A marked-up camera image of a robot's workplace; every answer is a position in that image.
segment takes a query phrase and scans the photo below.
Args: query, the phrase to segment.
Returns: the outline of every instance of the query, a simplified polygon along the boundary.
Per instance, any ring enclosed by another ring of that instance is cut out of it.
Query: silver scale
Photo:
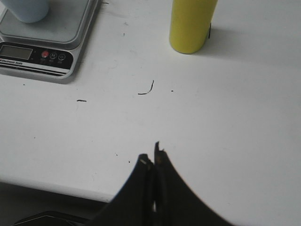
[[[26,24],[5,10],[0,21],[0,73],[62,81],[72,75],[100,0],[49,0],[49,12]]]

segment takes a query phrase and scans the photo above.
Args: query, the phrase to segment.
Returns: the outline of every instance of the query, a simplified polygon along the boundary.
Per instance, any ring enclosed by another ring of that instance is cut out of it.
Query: white table
[[[0,75],[0,181],[109,201],[160,140],[230,222],[299,226],[300,1],[219,1],[194,55],[171,0],[106,1],[74,82]]]

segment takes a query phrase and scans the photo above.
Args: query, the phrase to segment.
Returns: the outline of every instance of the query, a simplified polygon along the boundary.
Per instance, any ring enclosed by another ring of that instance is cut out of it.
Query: scale platform
[[[33,24],[5,10],[0,19],[0,73],[60,81],[73,74],[100,0],[49,0]]]

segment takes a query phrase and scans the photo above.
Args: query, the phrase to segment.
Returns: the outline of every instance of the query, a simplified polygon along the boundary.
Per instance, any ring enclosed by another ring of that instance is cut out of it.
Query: yellow bottle
[[[217,0],[174,0],[169,41],[180,53],[197,52],[205,43]]]

